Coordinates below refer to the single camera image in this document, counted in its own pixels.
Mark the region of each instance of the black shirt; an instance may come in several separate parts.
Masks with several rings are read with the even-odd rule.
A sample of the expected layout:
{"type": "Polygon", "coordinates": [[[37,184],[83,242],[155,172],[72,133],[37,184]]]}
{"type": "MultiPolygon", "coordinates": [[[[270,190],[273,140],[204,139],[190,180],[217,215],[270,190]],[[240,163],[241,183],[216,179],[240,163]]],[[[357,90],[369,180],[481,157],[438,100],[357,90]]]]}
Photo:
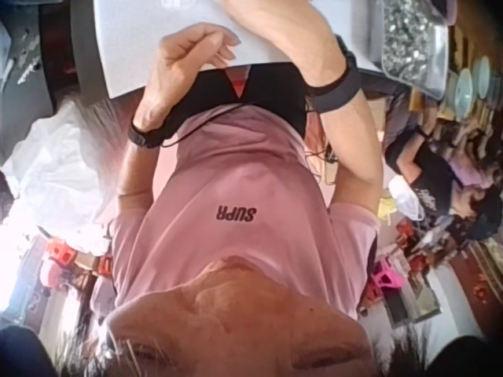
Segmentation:
{"type": "MultiPolygon", "coordinates": [[[[401,133],[386,149],[386,162],[397,174],[402,172],[396,161],[413,135],[414,130],[401,133]]],[[[448,162],[436,155],[426,142],[421,145],[414,162],[421,168],[421,174],[410,188],[424,210],[434,216],[449,214],[453,183],[458,180],[448,162]]]]}

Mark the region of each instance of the person's left hand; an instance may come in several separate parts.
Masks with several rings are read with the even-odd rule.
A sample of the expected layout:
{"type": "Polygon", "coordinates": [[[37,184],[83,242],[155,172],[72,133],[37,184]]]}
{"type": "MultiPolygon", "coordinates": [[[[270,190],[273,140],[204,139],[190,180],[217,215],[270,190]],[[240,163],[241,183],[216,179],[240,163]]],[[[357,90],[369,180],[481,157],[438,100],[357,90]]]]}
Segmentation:
{"type": "Polygon", "coordinates": [[[142,131],[161,127],[170,110],[189,92],[200,69],[205,64],[225,68],[226,60],[236,58],[229,47],[239,44],[230,30],[206,23],[164,37],[134,125],[142,131]]]}

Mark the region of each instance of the black pants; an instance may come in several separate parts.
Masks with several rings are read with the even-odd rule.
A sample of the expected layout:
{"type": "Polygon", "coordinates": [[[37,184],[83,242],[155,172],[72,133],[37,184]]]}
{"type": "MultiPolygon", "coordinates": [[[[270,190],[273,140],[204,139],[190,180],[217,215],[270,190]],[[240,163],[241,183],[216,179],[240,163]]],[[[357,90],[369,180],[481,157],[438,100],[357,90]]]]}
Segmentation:
{"type": "Polygon", "coordinates": [[[243,95],[239,98],[227,74],[221,70],[201,72],[189,93],[164,123],[165,138],[172,138],[191,116],[223,104],[253,104],[265,108],[306,136],[307,86],[291,63],[252,65],[243,95]]]}

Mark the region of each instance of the orange object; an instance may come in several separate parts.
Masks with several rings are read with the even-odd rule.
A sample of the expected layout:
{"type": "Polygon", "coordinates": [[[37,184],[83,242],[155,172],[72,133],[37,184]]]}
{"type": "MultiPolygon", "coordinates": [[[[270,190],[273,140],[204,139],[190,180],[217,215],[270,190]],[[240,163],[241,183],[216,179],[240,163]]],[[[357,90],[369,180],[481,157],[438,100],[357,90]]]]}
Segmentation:
{"type": "Polygon", "coordinates": [[[110,277],[112,276],[112,256],[104,255],[100,257],[100,261],[97,266],[97,274],[100,276],[110,277]]]}
{"type": "Polygon", "coordinates": [[[77,251],[69,247],[63,240],[52,239],[46,246],[46,253],[61,266],[73,264],[77,258],[77,251]]]}

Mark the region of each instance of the shirt sleeve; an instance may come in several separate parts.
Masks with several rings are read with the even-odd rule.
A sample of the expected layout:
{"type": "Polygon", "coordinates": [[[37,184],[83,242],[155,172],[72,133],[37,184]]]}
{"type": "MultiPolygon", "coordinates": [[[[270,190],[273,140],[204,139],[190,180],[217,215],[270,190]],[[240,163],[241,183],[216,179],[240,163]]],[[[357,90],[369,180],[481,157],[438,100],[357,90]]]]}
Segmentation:
{"type": "Polygon", "coordinates": [[[146,213],[147,211],[143,209],[127,210],[110,223],[112,276],[118,294],[123,290],[127,277],[130,276],[130,260],[146,213]]]}
{"type": "Polygon", "coordinates": [[[367,283],[370,251],[380,228],[379,218],[363,207],[334,203],[329,217],[336,244],[338,276],[334,276],[333,301],[350,317],[356,318],[356,306],[367,283]]]}

